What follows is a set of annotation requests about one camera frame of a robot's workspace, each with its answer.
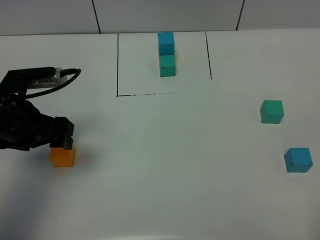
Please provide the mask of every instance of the cable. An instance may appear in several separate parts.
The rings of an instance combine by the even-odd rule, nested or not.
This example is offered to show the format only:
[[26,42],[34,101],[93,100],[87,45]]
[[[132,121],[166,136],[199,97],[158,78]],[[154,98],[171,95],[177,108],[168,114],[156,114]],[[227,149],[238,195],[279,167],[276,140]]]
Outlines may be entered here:
[[56,86],[52,89],[49,89],[49,90],[46,90],[46,91],[41,91],[41,92],[37,92],[37,93],[33,93],[33,94],[29,94],[29,95],[26,95],[26,96],[18,96],[19,99],[23,99],[23,100],[26,100],[26,99],[32,99],[32,98],[36,98],[36,97],[40,97],[40,96],[43,96],[43,95],[47,95],[47,94],[51,94],[53,92],[56,92],[60,89],[63,89],[65,86],[69,85],[70,83],[72,83],[78,76],[79,74],[81,73],[81,69],[77,69],[75,74],[68,80],[66,81],[65,83],[59,85],[59,86]]

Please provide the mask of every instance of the robotic arm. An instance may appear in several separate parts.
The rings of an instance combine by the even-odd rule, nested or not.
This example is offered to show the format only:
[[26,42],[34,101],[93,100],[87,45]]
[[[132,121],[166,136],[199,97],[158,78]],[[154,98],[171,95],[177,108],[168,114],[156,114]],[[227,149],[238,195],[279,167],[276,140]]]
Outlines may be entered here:
[[[0,83],[0,149],[29,151],[45,144],[71,150],[74,125],[66,117],[41,114],[27,99],[64,88],[80,69],[42,67],[8,71]],[[27,89],[51,88],[26,95]]]

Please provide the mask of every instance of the wooden block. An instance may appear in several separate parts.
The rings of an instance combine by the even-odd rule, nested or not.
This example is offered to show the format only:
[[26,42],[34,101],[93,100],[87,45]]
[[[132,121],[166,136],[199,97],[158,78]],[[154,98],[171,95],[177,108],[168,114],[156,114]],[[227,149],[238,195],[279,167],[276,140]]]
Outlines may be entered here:
[[159,56],[175,54],[175,38],[173,32],[158,33]]
[[282,101],[264,100],[260,114],[263,124],[279,124],[285,115]]
[[176,75],[175,55],[159,56],[160,77],[172,77]]
[[306,173],[314,165],[309,148],[290,148],[284,155],[286,171],[288,173]]
[[57,168],[73,167],[75,162],[76,149],[65,150],[62,147],[53,147],[50,152],[50,162]]

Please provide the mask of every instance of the orange cube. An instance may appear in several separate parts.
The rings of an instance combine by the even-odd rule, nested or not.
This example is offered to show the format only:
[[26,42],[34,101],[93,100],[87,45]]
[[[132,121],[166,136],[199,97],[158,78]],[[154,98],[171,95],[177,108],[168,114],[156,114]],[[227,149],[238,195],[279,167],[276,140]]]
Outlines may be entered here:
[[57,168],[73,167],[75,163],[76,149],[65,150],[62,147],[53,147],[50,152],[50,162]]

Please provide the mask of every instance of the white tabletop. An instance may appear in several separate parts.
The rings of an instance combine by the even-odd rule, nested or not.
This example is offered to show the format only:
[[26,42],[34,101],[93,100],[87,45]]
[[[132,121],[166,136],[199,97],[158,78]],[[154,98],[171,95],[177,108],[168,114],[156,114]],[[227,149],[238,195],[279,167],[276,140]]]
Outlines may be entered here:
[[[0,37],[1,79],[82,70],[31,100],[74,123],[73,168],[52,167],[48,145],[0,151],[0,239],[318,239],[320,30],[206,34],[175,34],[165,78],[156,33],[119,48],[117,34]],[[261,124],[263,100],[283,101],[279,125]],[[308,173],[287,173],[290,147],[310,148]]]

